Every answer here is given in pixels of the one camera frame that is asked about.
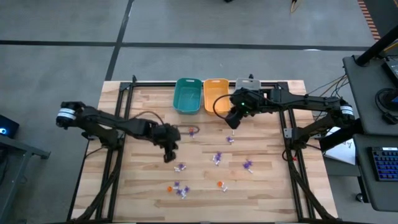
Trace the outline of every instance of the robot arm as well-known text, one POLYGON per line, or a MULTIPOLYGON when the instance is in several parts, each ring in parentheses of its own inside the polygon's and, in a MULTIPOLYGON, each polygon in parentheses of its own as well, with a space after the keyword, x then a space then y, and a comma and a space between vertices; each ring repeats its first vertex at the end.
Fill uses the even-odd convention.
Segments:
POLYGON ((293 149, 303 149, 311 136, 324 134, 334 126, 348 128, 354 121, 351 105, 337 97, 294 95, 283 89, 236 90, 229 98, 233 107, 224 118, 232 129, 236 129, 243 117, 259 113, 273 113, 287 109, 326 111, 322 119, 304 128, 291 130, 293 149))
POLYGON ((164 148, 164 162, 175 159, 174 149, 178 149, 176 141, 181 140, 180 132, 170 124, 158 124, 155 121, 141 118, 122 119, 92 106, 86 106, 82 102, 62 102, 61 109, 57 116, 57 126, 68 129, 78 127, 85 132, 82 135, 86 138, 94 135, 99 137, 102 145, 112 150, 121 147, 119 133, 124 131, 136 139, 152 142, 155 146, 164 148))

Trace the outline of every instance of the orange bin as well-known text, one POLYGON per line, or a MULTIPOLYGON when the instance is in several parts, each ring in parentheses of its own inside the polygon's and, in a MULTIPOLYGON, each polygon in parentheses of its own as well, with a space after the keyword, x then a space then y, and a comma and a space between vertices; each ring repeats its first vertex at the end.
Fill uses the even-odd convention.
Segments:
MULTIPOLYGON (((205 109, 210 115, 215 115, 213 112, 213 103, 217 98, 222 95, 229 93, 229 81, 225 78, 215 78, 205 80, 203 82, 203 95, 205 97, 205 109)), ((229 97, 221 98, 217 101, 216 111, 219 114, 226 114, 231 105, 229 103, 229 97)))

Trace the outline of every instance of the teal bin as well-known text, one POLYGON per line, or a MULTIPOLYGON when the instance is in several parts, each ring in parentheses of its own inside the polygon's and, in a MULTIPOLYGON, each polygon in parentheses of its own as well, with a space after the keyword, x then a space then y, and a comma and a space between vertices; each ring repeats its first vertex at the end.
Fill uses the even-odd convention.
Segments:
POLYGON ((201 81, 196 78, 180 78, 174 89, 173 107, 180 114, 196 114, 200 109, 201 81))

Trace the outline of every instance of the wooden tabletop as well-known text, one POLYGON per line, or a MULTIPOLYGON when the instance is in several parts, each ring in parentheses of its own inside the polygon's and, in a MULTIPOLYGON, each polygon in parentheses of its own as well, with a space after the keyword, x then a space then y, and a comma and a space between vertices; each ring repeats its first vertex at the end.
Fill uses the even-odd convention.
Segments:
MULTIPOLYGON (((290 92, 305 93, 303 81, 287 82, 290 92)), ((104 83, 99 110, 114 113, 119 83, 104 83)), ((258 114, 242 119, 234 132, 234 143, 230 144, 226 136, 231 135, 231 129, 222 119, 207 115, 204 107, 197 115, 180 115, 173 109, 173 97, 171 87, 135 87, 130 117, 150 110, 158 113, 165 123, 196 125, 200 132, 193 139, 183 135, 178 142, 176 160, 168 164, 163 162, 164 150, 158 146, 132 137, 126 139, 114 222, 297 221, 289 170, 281 156, 284 142, 279 115, 258 114), (216 166, 211 160, 218 151, 223 155, 216 166), (253 161, 252 174, 242 167, 246 159, 253 161), (174 167, 181 162, 187 168, 175 172, 174 167), (175 181, 180 181, 182 187, 190 187, 185 199, 167 191, 175 181), (228 187, 226 192, 217 186, 219 181, 228 187)), ((294 113, 298 126, 313 122, 310 111, 294 113)), ((142 117, 157 121, 151 114, 142 117)), ((318 145, 314 140, 309 143, 318 145)), ((91 142, 88 153, 99 147, 99 142, 91 142)), ((303 156, 311 190, 328 212, 337 217, 321 152, 308 147, 303 156)), ((103 149, 85 160, 72 218, 81 215, 98 193, 105 158, 103 149)), ((302 191, 300 197, 307 217, 302 191)))

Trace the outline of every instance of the concrete floor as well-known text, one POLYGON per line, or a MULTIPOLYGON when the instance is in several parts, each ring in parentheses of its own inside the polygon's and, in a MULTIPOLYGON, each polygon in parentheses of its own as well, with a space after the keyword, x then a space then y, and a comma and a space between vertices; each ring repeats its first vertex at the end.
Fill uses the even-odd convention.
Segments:
MULTIPOLYGON (((2 0, 0 40, 115 42, 128 0, 2 0)), ((356 0, 135 0, 124 42, 370 46, 374 43, 356 0)), ((61 101, 96 106, 113 47, 0 45, 0 114, 21 124, 18 140, 51 151, 33 158, 10 222, 66 219, 86 141, 77 129, 55 125, 61 101)), ((350 51, 165 49, 122 47, 112 80, 176 80, 253 73, 264 80, 305 80, 307 90, 343 75, 350 51)), ((349 86, 340 91, 352 102, 349 86)), ((355 178, 330 177, 339 217, 396 223, 398 213, 354 201, 355 178)))

